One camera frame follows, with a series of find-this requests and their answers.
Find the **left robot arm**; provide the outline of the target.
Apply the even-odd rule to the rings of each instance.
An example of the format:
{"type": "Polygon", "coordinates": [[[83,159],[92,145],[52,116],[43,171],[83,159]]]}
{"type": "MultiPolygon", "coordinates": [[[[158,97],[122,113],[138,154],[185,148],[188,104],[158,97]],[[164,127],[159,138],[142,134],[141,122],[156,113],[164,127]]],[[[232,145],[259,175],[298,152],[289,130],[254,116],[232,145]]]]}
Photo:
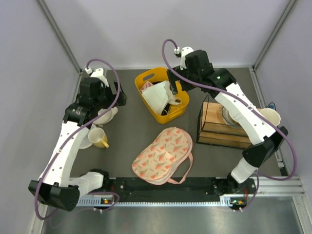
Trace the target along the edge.
{"type": "Polygon", "coordinates": [[[71,178],[70,174],[83,139],[91,131],[93,122],[99,119],[98,112],[104,109],[107,113],[126,104],[120,79],[116,79],[114,86],[116,94],[102,78],[81,80],[74,102],[65,109],[61,132],[49,163],[39,179],[31,180],[28,186],[34,195],[35,213],[39,219],[44,219],[39,213],[40,204],[72,211],[81,197],[95,190],[102,194],[109,191],[111,182],[100,169],[76,178],[71,178]]]}

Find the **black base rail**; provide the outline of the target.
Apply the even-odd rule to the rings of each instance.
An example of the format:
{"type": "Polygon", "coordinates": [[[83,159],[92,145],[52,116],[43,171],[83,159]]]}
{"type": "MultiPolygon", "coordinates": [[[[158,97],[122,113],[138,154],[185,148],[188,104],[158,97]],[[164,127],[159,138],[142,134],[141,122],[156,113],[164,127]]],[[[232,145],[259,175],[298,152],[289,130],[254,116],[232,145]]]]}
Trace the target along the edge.
{"type": "Polygon", "coordinates": [[[221,195],[253,195],[255,181],[249,178],[234,188],[227,179],[216,177],[188,177],[177,185],[152,185],[138,177],[117,177],[105,178],[97,191],[115,192],[120,202],[204,202],[218,201],[221,195]]]}

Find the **blue paper cup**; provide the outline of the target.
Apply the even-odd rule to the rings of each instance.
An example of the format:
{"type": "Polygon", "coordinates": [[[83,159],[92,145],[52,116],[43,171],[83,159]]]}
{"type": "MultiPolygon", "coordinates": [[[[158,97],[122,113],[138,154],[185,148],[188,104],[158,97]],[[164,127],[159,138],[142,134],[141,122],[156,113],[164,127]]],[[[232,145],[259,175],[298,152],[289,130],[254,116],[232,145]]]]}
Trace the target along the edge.
{"type": "Polygon", "coordinates": [[[271,122],[274,126],[278,126],[281,122],[281,116],[276,111],[276,105],[271,102],[266,108],[260,110],[261,115],[271,122]]]}

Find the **yellow plastic basket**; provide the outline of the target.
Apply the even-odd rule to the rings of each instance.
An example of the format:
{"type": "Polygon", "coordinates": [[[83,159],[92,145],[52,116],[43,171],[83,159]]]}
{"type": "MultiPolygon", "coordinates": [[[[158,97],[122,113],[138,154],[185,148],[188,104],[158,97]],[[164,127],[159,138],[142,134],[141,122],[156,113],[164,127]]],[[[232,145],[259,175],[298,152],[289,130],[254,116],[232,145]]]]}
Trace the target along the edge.
{"type": "Polygon", "coordinates": [[[190,98],[181,85],[176,84],[177,94],[170,90],[167,69],[163,67],[148,70],[135,78],[135,86],[143,103],[160,123],[165,124],[183,115],[190,98]]]}

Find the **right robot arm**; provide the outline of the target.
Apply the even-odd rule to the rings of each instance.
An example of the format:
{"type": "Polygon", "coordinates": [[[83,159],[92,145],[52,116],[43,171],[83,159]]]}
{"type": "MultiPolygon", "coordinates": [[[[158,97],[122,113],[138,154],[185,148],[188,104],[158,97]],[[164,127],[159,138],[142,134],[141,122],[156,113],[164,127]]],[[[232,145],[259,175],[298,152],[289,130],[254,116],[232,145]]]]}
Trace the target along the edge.
{"type": "Polygon", "coordinates": [[[234,76],[227,69],[213,68],[206,51],[178,47],[174,54],[180,58],[180,65],[167,71],[172,92],[177,93],[177,81],[184,91],[199,87],[207,92],[243,128],[251,142],[227,176],[229,190],[239,193],[245,188],[245,181],[278,150],[288,131],[285,127],[267,123],[244,95],[234,76]]]}

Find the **white mesh laundry bag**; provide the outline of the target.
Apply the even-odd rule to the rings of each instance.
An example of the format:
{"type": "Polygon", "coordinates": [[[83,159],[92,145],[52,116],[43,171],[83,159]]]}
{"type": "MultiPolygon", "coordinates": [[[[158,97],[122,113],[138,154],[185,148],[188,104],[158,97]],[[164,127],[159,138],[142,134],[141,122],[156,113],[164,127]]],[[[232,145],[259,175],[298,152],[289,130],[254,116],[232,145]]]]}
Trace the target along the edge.
{"type": "Polygon", "coordinates": [[[93,122],[94,125],[103,126],[110,122],[113,117],[118,113],[118,108],[113,107],[106,114],[102,115],[99,119],[93,122]]]}

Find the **yellow mug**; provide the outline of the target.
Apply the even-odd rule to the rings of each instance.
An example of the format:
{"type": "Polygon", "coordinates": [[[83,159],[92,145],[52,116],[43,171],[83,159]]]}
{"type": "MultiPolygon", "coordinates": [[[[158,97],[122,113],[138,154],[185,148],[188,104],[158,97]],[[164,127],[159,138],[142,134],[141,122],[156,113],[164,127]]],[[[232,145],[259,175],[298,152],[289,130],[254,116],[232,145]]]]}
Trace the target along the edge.
{"type": "Polygon", "coordinates": [[[89,141],[98,148],[109,148],[108,138],[102,128],[94,128],[88,134],[89,141]]]}

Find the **pale mint green bra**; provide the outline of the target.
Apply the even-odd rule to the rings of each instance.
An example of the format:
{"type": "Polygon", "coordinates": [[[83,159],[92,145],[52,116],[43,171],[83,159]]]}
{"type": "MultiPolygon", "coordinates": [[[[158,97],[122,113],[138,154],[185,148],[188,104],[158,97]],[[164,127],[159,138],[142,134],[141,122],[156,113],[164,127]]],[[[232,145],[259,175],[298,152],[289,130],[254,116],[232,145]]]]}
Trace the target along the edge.
{"type": "Polygon", "coordinates": [[[152,110],[160,115],[164,107],[169,103],[170,105],[180,105],[182,99],[173,95],[170,90],[169,81],[161,81],[147,88],[142,93],[143,98],[152,110]]]}

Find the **floral mesh laundry bag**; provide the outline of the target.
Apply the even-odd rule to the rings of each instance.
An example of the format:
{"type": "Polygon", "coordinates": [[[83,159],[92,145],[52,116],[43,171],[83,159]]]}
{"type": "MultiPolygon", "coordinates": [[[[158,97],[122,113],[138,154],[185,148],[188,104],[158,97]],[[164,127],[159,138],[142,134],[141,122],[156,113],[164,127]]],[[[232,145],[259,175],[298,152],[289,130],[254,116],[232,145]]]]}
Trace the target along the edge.
{"type": "Polygon", "coordinates": [[[177,127],[164,129],[132,163],[133,172],[153,185],[165,183],[182,184],[192,167],[193,141],[189,133],[177,127]],[[185,160],[190,166],[179,180],[172,178],[177,168],[185,160]]]}

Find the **white ceramic bowl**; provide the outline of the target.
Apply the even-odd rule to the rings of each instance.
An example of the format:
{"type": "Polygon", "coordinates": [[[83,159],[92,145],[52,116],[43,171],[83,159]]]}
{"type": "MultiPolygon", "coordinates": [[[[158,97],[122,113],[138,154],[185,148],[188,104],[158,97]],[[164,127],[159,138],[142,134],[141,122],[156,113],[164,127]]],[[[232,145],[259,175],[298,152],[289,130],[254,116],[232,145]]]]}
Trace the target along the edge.
{"type": "Polygon", "coordinates": [[[238,122],[231,118],[228,110],[225,107],[222,107],[222,118],[224,122],[233,127],[241,127],[238,122]]]}

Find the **black bra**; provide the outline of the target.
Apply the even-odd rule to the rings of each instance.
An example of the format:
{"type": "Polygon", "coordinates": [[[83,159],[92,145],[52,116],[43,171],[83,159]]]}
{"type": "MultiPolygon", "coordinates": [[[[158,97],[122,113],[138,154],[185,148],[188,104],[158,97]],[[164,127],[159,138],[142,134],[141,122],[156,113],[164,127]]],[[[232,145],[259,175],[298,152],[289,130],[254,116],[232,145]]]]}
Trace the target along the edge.
{"type": "Polygon", "coordinates": [[[166,116],[166,115],[168,115],[168,113],[169,113],[169,111],[170,111],[170,104],[168,103],[165,107],[164,107],[164,109],[162,110],[162,112],[161,112],[161,116],[166,116]]]}

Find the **pink satin bra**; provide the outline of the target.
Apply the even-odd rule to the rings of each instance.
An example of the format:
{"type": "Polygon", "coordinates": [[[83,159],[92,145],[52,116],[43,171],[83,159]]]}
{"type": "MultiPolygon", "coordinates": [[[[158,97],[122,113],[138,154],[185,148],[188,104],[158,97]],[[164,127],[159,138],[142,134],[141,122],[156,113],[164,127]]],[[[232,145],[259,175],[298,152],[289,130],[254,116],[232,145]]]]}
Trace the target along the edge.
{"type": "Polygon", "coordinates": [[[140,92],[143,93],[147,88],[152,87],[154,84],[147,81],[144,85],[140,88],[140,92]]]}

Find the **white marble plate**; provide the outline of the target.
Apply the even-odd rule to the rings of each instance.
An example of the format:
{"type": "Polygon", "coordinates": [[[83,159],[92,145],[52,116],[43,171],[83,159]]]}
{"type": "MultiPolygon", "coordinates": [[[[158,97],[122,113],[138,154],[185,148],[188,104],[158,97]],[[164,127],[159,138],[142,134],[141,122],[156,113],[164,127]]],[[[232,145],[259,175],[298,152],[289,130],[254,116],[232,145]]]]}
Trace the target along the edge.
{"type": "Polygon", "coordinates": [[[81,149],[81,150],[82,149],[87,149],[87,148],[89,148],[89,147],[91,147],[93,145],[92,142],[89,140],[88,135],[89,135],[90,131],[92,129],[94,129],[94,128],[96,128],[96,125],[92,124],[92,126],[88,130],[87,135],[83,138],[83,140],[82,140],[82,142],[81,142],[81,144],[79,146],[79,149],[81,149]]]}

